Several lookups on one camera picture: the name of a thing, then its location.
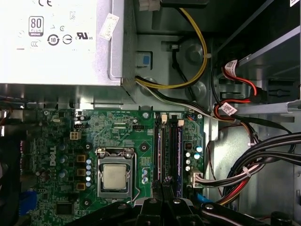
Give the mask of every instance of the white cable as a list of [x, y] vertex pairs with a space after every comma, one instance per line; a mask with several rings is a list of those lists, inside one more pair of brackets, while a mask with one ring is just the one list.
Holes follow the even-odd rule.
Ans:
[[168, 103], [168, 104], [170, 104], [170, 105], [175, 105], [175, 106], [184, 106], [184, 107], [187, 107], [187, 108], [189, 108], [189, 109], [192, 109], [192, 110], [194, 110], [195, 112], [200, 113], [200, 114], [202, 114], [203, 116], [206, 116], [206, 117], [208, 117], [208, 118], [211, 118], [211, 119], [214, 119], [214, 120], [218, 120], [218, 121], [223, 121], [223, 120], [217, 119], [217, 118], [215, 118], [215, 117], [213, 117], [213, 116], [211, 116], [211, 115], [209, 115], [209, 114], [206, 114], [206, 113], [202, 112], [201, 110], [199, 110], [199, 109], [197, 109], [196, 107], [193, 107], [193, 106], [191, 106], [191, 105], [186, 105], [186, 104], [182, 104], [182, 103], [176, 103], [176, 102], [172, 102], [172, 101], [168, 101], [168, 100], [163, 100], [162, 98], [158, 97], [155, 93], [153, 93], [148, 87], [146, 87], [146, 86], [140, 84], [138, 81], [136, 81], [136, 82], [137, 82], [137, 84], [138, 84], [139, 86], [141, 86], [141, 87], [145, 88], [146, 90], [148, 90], [155, 98], [157, 98], [158, 100], [160, 100], [160, 101], [162, 101], [162, 102]]
[[[245, 170], [244, 170], [243, 173], [241, 173], [239, 175], [236, 175], [234, 177], [231, 177], [231, 178], [227, 178], [227, 180], [228, 179], [236, 179], [236, 178], [240, 178], [240, 177], [243, 177], [243, 176], [248, 176], [249, 177], [249, 175], [251, 176], [252, 171], [256, 170], [257, 167], [259, 167], [259, 166], [260, 166], [259, 164], [254, 165], [250, 169], [245, 167]], [[197, 181], [205, 184], [205, 183], [212, 183], [212, 182], [220, 183], [220, 182], [224, 182], [225, 180], [224, 179], [222, 179], [222, 180], [207, 180], [207, 179], [203, 179], [203, 178], [200, 178], [200, 177], [197, 176]]]

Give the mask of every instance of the blue connector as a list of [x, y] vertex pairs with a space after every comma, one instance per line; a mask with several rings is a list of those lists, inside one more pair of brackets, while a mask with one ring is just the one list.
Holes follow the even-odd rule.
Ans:
[[197, 199], [201, 202], [201, 203], [207, 203], [207, 202], [213, 202], [207, 198], [205, 198], [204, 196], [202, 196], [201, 194], [197, 195]]

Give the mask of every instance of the yellow wire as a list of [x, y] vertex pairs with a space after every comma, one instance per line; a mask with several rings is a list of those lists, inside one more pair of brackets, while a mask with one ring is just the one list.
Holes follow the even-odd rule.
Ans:
[[198, 80], [202, 76], [203, 72], [205, 71], [205, 68], [206, 68], [206, 65], [207, 65], [207, 45], [206, 45], [205, 39], [204, 39], [204, 37], [202, 35], [202, 32], [200, 31], [198, 25], [193, 20], [193, 18], [190, 16], [190, 14], [185, 9], [183, 9], [183, 8], [180, 8], [180, 10], [185, 14], [185, 16], [187, 17], [187, 19], [191, 23], [192, 27], [196, 31], [196, 33], [198, 35], [198, 38], [201, 41], [201, 44], [202, 44], [202, 47], [203, 47], [203, 56], [204, 56], [204, 60], [203, 60], [202, 66], [199, 69], [198, 73], [190, 81], [182, 83], [182, 84], [177, 84], [177, 85], [152, 84], [152, 83], [149, 83], [149, 82], [142, 81], [139, 78], [136, 78], [136, 80], [139, 83], [143, 84], [146, 87], [155, 88], [155, 89], [174, 89], [174, 88], [179, 88], [179, 87], [182, 87], [182, 86], [190, 85], [194, 81]]

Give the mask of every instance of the white connector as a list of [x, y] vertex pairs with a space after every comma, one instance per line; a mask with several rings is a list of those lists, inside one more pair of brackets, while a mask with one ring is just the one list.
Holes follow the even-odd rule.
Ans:
[[70, 132], [70, 140], [80, 140], [81, 132]]
[[178, 127], [182, 127], [182, 126], [184, 126], [184, 120], [183, 119], [178, 121]]
[[192, 188], [203, 188], [201, 184], [196, 183], [196, 176], [203, 178], [203, 173], [201, 173], [198, 169], [193, 168], [190, 172], [190, 183]]
[[161, 115], [161, 120], [162, 120], [162, 124], [166, 124], [167, 123], [167, 114]]
[[139, 0], [139, 11], [159, 11], [160, 0]]

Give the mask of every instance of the cpu socket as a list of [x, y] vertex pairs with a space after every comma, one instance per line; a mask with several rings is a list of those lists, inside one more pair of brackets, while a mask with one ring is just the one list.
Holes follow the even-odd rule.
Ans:
[[126, 199], [133, 196], [134, 158], [132, 148], [98, 148], [97, 196]]

